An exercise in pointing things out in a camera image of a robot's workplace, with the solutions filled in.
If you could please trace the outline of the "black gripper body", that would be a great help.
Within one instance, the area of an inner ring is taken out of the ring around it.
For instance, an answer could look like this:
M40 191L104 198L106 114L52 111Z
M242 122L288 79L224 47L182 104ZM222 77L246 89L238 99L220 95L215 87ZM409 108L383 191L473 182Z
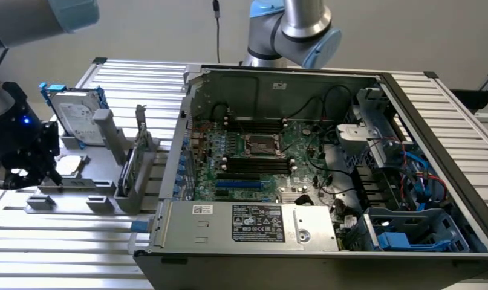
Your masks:
M44 161L60 154L59 124L39 119L16 82L3 82L0 91L14 99L14 106L0 115L0 168L23 169L44 179Z

